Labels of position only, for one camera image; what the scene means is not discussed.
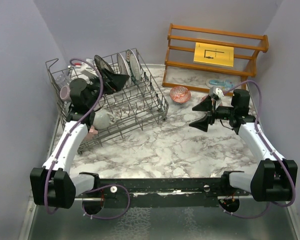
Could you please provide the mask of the white plate red characters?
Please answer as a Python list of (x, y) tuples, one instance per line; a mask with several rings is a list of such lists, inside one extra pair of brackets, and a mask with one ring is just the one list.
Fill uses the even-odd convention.
[(116, 58), (117, 58), (117, 64), (120, 73), (123, 75), (128, 75), (128, 80), (125, 83), (125, 87), (130, 88), (132, 79), (131, 79), (131, 72), (130, 72), (129, 65), (121, 53), (118, 52)]

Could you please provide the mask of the dark rimmed beige plate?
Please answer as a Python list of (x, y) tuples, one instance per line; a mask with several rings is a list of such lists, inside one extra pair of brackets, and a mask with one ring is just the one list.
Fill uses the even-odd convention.
[(94, 62), (103, 78), (110, 79), (115, 73), (112, 67), (99, 55), (94, 56)]

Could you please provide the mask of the green rimmed white plate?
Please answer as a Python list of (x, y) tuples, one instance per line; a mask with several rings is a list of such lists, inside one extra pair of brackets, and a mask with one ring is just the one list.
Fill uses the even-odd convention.
[(126, 61), (131, 73), (132, 82), (137, 86), (141, 81), (141, 66), (135, 53), (131, 49), (126, 51)]

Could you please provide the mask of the white speckled mug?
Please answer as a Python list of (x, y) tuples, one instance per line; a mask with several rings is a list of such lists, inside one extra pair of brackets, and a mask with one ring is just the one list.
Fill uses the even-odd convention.
[(117, 118), (114, 114), (105, 109), (100, 109), (95, 112), (93, 126), (97, 130), (103, 130), (108, 128), (117, 122)]

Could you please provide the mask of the purple glass mug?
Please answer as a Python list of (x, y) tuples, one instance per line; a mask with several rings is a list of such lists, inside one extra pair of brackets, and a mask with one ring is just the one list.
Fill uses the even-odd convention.
[(67, 102), (67, 103), (71, 102), (70, 91), (71, 90), (68, 85), (63, 86), (60, 89), (59, 97), (63, 102)]

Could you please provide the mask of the clear octagonal glass tumbler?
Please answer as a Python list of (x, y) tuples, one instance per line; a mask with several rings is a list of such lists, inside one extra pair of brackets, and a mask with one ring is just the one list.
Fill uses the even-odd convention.
[(55, 79), (55, 83), (60, 87), (68, 86), (71, 82), (71, 79), (66, 74), (61, 74)]

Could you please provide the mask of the pink mug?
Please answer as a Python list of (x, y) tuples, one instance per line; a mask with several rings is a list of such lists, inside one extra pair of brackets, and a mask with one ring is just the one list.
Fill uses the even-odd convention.
[(85, 141), (90, 141), (92, 140), (97, 134), (98, 134), (98, 130), (95, 129), (95, 127), (92, 125), (87, 133), (87, 135), (85, 136), (84, 140)]

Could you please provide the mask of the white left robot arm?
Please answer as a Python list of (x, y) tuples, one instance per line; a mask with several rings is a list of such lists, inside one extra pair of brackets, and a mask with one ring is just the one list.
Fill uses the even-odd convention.
[(40, 168), (33, 168), (30, 183), (34, 203), (44, 206), (48, 214), (59, 208), (69, 209), (75, 197), (85, 193), (96, 197), (101, 190), (96, 173), (81, 173), (71, 178), (70, 168), (77, 150), (89, 133), (95, 119), (95, 107), (103, 95), (121, 91), (129, 76), (103, 70), (87, 83), (83, 78), (73, 79), (60, 90), (62, 101), (70, 103), (62, 136), (54, 151)]

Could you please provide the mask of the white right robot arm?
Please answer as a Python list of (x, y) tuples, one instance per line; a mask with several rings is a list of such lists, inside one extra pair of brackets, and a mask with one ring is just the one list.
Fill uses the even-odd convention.
[(228, 121), (259, 163), (254, 174), (241, 171), (226, 173), (226, 179), (219, 184), (220, 191), (230, 196), (241, 189), (252, 194), (257, 202), (293, 202), (298, 166), (294, 160), (285, 159), (274, 149), (257, 118), (249, 113), (249, 92), (235, 89), (230, 106), (222, 105), (223, 98), (224, 93), (220, 88), (210, 88), (208, 97), (192, 108), (206, 115), (190, 123), (190, 127), (207, 132), (216, 120)]

